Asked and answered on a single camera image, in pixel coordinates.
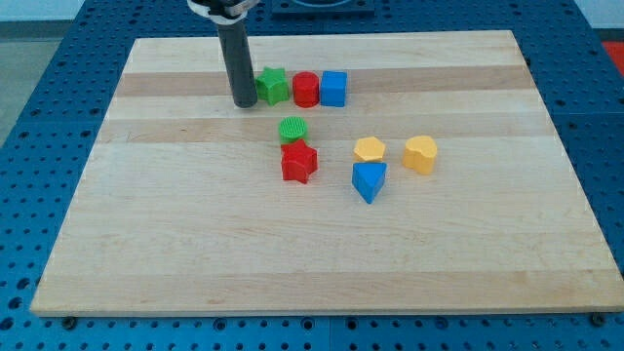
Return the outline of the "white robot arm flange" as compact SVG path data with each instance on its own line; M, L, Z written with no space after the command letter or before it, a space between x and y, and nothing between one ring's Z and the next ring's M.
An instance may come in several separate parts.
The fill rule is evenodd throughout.
M219 25L231 25L243 20L259 0L187 0L189 9Z

